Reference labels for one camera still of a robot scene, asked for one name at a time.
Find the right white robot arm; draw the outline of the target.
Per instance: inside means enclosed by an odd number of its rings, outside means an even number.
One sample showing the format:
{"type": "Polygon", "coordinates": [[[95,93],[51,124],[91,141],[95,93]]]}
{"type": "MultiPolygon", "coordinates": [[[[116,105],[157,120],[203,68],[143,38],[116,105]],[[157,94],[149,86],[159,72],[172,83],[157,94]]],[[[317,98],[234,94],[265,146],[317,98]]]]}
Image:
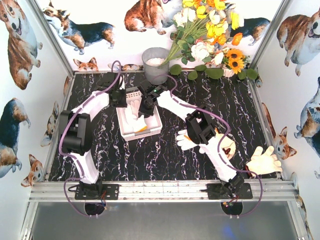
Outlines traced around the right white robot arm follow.
{"type": "Polygon", "coordinates": [[[179,139],[184,144],[189,140],[192,148],[200,147],[200,151],[208,156],[216,169],[224,193],[234,197],[244,179],[223,150],[220,143],[222,138],[215,131],[214,119],[207,107],[191,105],[173,95],[165,86],[153,85],[148,80],[144,80],[137,88],[141,92],[139,114],[149,117],[154,107],[159,106],[184,120],[186,131],[179,135],[179,139]]]}

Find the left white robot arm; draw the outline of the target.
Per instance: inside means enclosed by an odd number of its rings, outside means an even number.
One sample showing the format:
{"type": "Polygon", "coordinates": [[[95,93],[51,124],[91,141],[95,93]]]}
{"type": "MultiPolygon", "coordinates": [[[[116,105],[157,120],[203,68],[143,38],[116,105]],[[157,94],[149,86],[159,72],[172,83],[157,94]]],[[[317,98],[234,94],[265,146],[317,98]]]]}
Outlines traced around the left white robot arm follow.
{"type": "Polygon", "coordinates": [[[97,86],[91,95],[72,110],[63,110],[58,124],[58,151],[73,160],[79,173],[75,190],[77,200],[94,200],[104,193],[100,172],[91,154],[93,143],[92,120],[109,107],[126,100],[125,83],[121,76],[97,86]]]}

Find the white knit glove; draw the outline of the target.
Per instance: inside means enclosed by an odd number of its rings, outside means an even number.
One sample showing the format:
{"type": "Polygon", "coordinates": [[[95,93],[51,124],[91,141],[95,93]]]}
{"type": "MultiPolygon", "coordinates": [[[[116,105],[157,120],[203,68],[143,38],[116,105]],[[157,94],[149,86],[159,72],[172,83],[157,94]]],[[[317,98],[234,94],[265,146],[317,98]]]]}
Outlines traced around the white knit glove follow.
{"type": "Polygon", "coordinates": [[[186,129],[180,130],[176,136],[176,143],[181,148],[182,151],[193,149],[194,147],[199,147],[195,144],[188,136],[188,131],[186,129]]]}

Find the yellow dotted work glove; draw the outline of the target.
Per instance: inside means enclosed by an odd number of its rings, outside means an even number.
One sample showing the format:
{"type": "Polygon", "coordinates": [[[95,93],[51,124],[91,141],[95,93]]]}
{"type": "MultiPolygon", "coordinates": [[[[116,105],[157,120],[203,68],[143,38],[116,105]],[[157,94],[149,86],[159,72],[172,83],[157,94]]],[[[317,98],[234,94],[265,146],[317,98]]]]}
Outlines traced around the yellow dotted work glove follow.
{"type": "Polygon", "coordinates": [[[127,104],[124,115],[127,124],[132,128],[134,133],[142,132],[147,129],[144,115],[139,116],[140,101],[133,100],[127,104]]]}

